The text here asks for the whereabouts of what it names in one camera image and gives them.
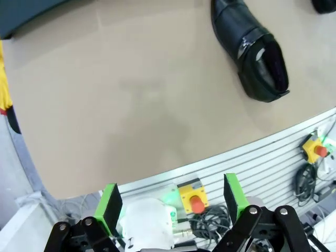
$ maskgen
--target slotted metal panel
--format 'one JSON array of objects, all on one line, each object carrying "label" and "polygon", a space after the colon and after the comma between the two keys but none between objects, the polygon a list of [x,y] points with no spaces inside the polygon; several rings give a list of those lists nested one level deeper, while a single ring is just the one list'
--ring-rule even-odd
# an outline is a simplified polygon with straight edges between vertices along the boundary
[{"label": "slotted metal panel", "polygon": [[[298,146],[317,127],[323,127],[328,131],[335,120],[336,109],[332,109],[296,126],[223,154],[121,185],[119,190],[123,197],[129,197],[198,177],[205,186],[209,203],[224,204],[223,174],[236,173],[247,196],[260,197],[272,211],[280,205],[291,205],[300,216],[315,203],[310,201],[304,207],[298,207],[293,193],[294,176],[306,163]],[[336,177],[336,169],[322,179],[333,177]],[[317,190],[327,184],[329,182],[318,180]],[[199,247],[208,243],[202,239],[196,241]]]}]

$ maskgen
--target red button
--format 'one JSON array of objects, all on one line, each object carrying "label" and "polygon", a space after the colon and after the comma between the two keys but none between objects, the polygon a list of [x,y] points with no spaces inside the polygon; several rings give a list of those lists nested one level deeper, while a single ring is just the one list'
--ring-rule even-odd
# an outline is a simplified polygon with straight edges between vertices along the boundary
[{"label": "red button", "polygon": [[190,198],[191,209],[195,214],[201,214],[205,210],[204,203],[198,196]]},{"label": "red button", "polygon": [[7,115],[6,110],[0,109],[0,114]]},{"label": "red button", "polygon": [[328,155],[327,148],[320,145],[315,147],[314,152],[321,157],[326,157]]}]

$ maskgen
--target yellow cloth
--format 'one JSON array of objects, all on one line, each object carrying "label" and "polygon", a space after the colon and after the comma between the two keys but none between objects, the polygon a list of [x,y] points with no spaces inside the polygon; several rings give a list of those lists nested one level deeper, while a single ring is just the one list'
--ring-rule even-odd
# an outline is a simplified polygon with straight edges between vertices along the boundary
[{"label": "yellow cloth", "polygon": [[0,40],[0,109],[6,110],[13,105],[9,95],[8,82],[5,73],[5,64],[3,58],[2,42]]}]

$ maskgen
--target green light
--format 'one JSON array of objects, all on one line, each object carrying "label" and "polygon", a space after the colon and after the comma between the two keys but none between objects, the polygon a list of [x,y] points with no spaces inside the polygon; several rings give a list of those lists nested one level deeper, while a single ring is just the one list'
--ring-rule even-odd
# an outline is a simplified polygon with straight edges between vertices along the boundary
[{"label": "green light", "polygon": [[332,140],[331,138],[327,138],[327,136],[324,136],[324,137],[322,137],[322,139],[323,139],[322,143],[336,146],[336,142],[334,140]]},{"label": "green light", "polygon": [[178,190],[173,190],[161,197],[161,201],[166,205],[175,205],[176,202],[179,202],[180,200],[181,198]]}]

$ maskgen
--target beige table surface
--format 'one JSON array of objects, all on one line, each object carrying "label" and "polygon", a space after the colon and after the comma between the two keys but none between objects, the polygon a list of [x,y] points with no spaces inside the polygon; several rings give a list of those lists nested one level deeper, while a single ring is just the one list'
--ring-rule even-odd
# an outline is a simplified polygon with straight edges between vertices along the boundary
[{"label": "beige table surface", "polygon": [[225,152],[335,105],[336,13],[248,0],[276,36],[291,93],[249,99],[211,26],[209,0],[71,1],[4,42],[22,133],[56,198]]}]

